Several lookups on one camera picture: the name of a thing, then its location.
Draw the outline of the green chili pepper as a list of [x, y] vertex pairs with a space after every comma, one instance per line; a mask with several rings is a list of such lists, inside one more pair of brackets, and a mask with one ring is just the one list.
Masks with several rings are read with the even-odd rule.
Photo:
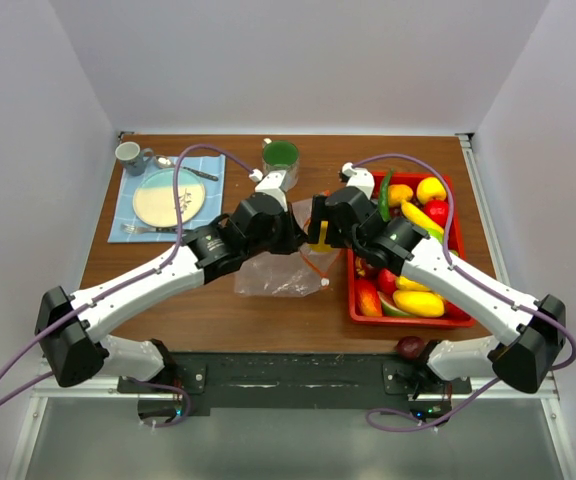
[[391, 220], [391, 213], [390, 213], [390, 206], [389, 206], [389, 187], [390, 187], [390, 181], [391, 181], [393, 173], [394, 173], [394, 170], [390, 169], [388, 171], [388, 173], [383, 177], [383, 179], [380, 183], [378, 197], [377, 197], [378, 212], [380, 214], [381, 219], [385, 223], [389, 223]]

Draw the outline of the yellow bell pepper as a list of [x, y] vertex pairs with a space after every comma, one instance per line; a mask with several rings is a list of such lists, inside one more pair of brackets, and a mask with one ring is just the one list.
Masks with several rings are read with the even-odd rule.
[[320, 224], [318, 239], [314, 244], [310, 245], [310, 248], [313, 252], [318, 254], [328, 254], [333, 252], [334, 248], [326, 243], [327, 229], [328, 222], [322, 221]]

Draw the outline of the clear orange-trimmed zip bag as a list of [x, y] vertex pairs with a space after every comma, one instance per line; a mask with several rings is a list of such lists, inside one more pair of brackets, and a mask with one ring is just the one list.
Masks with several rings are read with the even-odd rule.
[[235, 274], [234, 292], [243, 296], [305, 297], [330, 287], [341, 249], [323, 243], [303, 244], [297, 253], [262, 253]]

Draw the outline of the yellow banana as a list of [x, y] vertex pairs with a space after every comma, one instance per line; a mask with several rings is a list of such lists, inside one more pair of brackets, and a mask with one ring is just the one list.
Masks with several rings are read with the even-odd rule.
[[444, 228], [432, 220], [427, 214], [420, 210], [411, 202], [401, 204], [402, 214], [413, 224], [422, 227], [428, 231], [437, 233], [440, 237], [444, 236]]

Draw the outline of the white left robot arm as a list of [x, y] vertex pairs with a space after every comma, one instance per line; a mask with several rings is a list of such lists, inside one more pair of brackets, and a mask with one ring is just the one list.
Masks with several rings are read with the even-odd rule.
[[175, 368], [162, 342], [129, 341], [113, 331], [169, 297], [238, 271], [260, 253], [292, 254], [303, 240], [290, 203], [255, 193], [233, 213], [184, 233], [181, 244], [126, 274], [73, 294], [48, 290], [35, 333], [58, 385], [105, 374], [133, 377], [153, 392], [168, 390]]

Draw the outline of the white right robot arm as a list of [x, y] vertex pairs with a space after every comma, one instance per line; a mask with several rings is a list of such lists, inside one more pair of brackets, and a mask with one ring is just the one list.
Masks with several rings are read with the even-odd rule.
[[537, 299], [500, 283], [405, 218], [384, 221], [356, 187], [314, 196], [309, 240], [318, 239], [321, 222], [328, 224], [327, 244], [428, 287], [488, 330], [485, 338], [427, 348], [426, 360], [413, 369], [420, 390], [434, 393], [471, 376], [496, 376], [523, 393], [539, 390], [566, 342], [566, 307], [559, 298]]

